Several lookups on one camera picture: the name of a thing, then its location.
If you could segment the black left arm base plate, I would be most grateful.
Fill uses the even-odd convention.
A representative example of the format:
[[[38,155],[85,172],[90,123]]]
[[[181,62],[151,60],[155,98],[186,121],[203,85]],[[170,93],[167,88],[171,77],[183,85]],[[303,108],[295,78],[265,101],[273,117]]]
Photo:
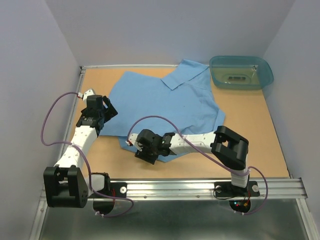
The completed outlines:
[[[127,183],[126,182],[111,182],[106,183],[102,190],[98,191],[101,194],[117,197],[126,198],[127,197]]]

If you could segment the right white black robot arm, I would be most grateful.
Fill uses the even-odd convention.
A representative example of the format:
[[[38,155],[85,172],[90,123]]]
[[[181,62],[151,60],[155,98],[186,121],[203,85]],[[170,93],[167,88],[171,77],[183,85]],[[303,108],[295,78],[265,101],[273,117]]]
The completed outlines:
[[[212,154],[217,164],[230,170],[230,189],[235,195],[248,190],[249,173],[247,154],[249,141],[226,126],[201,134],[155,134],[149,129],[132,133],[129,143],[136,147],[135,157],[154,164],[160,156],[177,156],[189,153]]]

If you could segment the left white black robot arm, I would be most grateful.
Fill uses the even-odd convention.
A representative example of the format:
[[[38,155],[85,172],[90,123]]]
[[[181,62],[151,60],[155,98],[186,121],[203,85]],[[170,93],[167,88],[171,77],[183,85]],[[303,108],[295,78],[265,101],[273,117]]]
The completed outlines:
[[[86,107],[76,123],[74,135],[66,145],[65,152],[54,166],[43,172],[47,205],[51,208],[83,208],[89,196],[89,181],[85,180],[82,167],[84,157],[99,137],[106,122],[118,112],[106,96],[97,95],[93,89],[77,93]]]

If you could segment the light blue shirt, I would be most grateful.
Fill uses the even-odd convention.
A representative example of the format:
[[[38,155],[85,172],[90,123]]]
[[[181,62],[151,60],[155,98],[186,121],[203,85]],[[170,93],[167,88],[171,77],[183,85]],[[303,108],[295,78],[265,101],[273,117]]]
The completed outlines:
[[[126,71],[109,99],[118,114],[105,123],[100,135],[117,137],[120,147],[130,152],[136,149],[126,144],[126,137],[140,118],[144,120],[134,133],[149,129],[162,136],[175,127],[186,135],[209,133],[226,117],[214,100],[209,67],[187,59],[162,78]]]

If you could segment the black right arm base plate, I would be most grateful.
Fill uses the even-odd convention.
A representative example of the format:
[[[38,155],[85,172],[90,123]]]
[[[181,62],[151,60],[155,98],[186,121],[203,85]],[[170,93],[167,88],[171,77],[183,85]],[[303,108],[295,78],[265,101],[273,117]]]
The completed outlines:
[[[230,181],[218,181],[214,183],[215,196],[218,198],[259,197],[260,191],[256,181],[249,181],[246,187],[232,185]]]

